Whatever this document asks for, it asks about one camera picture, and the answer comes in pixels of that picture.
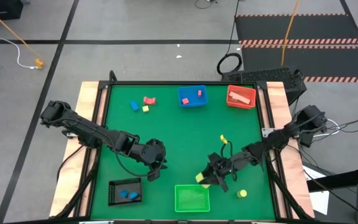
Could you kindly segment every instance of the wooden board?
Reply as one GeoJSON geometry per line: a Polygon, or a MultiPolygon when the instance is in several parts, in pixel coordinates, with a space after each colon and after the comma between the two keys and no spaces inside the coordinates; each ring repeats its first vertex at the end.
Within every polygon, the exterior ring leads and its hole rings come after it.
{"type": "MultiPolygon", "coordinates": [[[[76,112],[91,120],[96,100],[96,94],[98,90],[99,82],[83,82],[80,90],[80,95],[78,96],[76,112]]],[[[291,121],[290,109],[288,107],[287,98],[285,95],[285,90],[283,83],[281,82],[268,82],[268,94],[270,99],[270,105],[273,113],[273,120],[276,128],[282,128],[285,124],[291,121]]],[[[259,96],[263,99],[263,92],[259,91],[259,96]]],[[[101,117],[103,115],[103,106],[106,99],[106,91],[103,90],[101,104],[99,107],[97,123],[100,124],[101,117]]],[[[264,100],[261,100],[262,114],[264,118],[267,118],[267,111],[265,107],[264,100]]],[[[265,126],[269,126],[269,122],[264,119],[265,126]]],[[[290,145],[298,148],[298,145],[295,140],[290,140],[290,145]]],[[[66,146],[66,152],[63,160],[69,156],[75,149],[79,147],[78,141],[76,138],[69,139],[66,146]]],[[[91,159],[89,166],[93,163],[94,152],[91,154],[91,159]]],[[[50,215],[56,215],[59,213],[63,207],[71,199],[72,195],[76,192],[80,176],[82,165],[84,162],[85,150],[81,150],[78,154],[73,156],[63,167],[60,178],[56,187],[55,196],[53,199],[50,215]]],[[[296,201],[303,207],[305,212],[310,216],[314,217],[313,208],[311,206],[310,195],[308,192],[308,187],[306,184],[305,175],[303,173],[303,165],[299,153],[290,147],[286,147],[281,153],[283,168],[285,173],[285,180],[287,182],[287,187],[291,194],[294,196],[296,201]]],[[[277,197],[278,197],[278,206],[280,211],[280,216],[285,217],[285,207],[283,203],[283,196],[279,189],[276,187],[277,197]]],[[[88,202],[88,193],[87,189],[83,195],[83,200],[81,204],[80,215],[85,215],[85,208],[88,202]]]]}

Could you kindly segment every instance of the gray floor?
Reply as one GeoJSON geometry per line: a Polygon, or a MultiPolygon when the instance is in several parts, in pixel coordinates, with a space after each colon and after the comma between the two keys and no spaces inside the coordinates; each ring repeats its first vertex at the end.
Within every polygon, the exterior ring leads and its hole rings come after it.
{"type": "MultiPolygon", "coordinates": [[[[31,0],[22,18],[8,21],[24,39],[58,40],[73,0],[31,0]]],[[[347,0],[358,25],[358,1],[347,0]]],[[[240,14],[291,13],[295,0],[247,0],[240,14]]],[[[194,1],[80,0],[68,39],[228,39],[236,2],[220,0],[209,9],[194,1]]],[[[302,0],[299,13],[343,12],[337,0],[302,0]]],[[[12,38],[0,25],[0,36],[12,38]]],[[[35,45],[43,70],[16,65],[16,50],[0,45],[0,203],[11,177],[56,45],[35,45]]],[[[238,46],[232,46],[231,52],[238,46]]],[[[21,46],[21,62],[34,56],[21,46]]],[[[113,69],[120,80],[219,80],[216,64],[227,45],[65,45],[47,100],[75,107],[84,80],[105,80],[113,69]]],[[[233,66],[228,61],[223,70],[233,66]]],[[[358,118],[358,83],[308,83],[298,108],[316,104],[338,123],[358,118]]],[[[358,124],[349,130],[357,129],[358,124]]],[[[60,130],[37,126],[5,222],[47,218],[57,167],[66,139],[60,130]]],[[[339,133],[306,149],[331,172],[358,169],[358,133],[339,133]]]]}

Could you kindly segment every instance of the green mat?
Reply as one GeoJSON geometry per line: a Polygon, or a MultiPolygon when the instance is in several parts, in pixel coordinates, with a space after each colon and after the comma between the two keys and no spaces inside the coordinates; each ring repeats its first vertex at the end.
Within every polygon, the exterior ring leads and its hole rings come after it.
{"type": "MultiPolygon", "coordinates": [[[[208,104],[199,108],[182,108],[178,100],[179,86],[113,86],[106,125],[110,129],[140,136],[140,143],[151,138],[161,140],[167,150],[168,169],[159,179],[143,178],[143,201],[128,205],[108,206],[110,180],[133,178],[117,163],[107,147],[102,148],[98,178],[92,204],[92,219],[165,219],[165,220],[274,220],[274,211],[266,171],[260,166],[247,166],[239,171],[238,180],[226,177],[229,191],[219,186],[209,188],[210,212],[175,212],[175,185],[196,184],[195,176],[208,162],[207,155],[219,153],[221,134],[234,145],[234,153],[242,146],[261,140],[256,108],[243,110],[226,104],[227,86],[207,86],[208,104]],[[130,102],[142,106],[144,96],[156,97],[150,111],[133,112],[130,102]],[[245,189],[247,197],[237,198],[245,189]]],[[[137,174],[148,168],[132,159],[121,157],[124,165],[137,174]]]]}

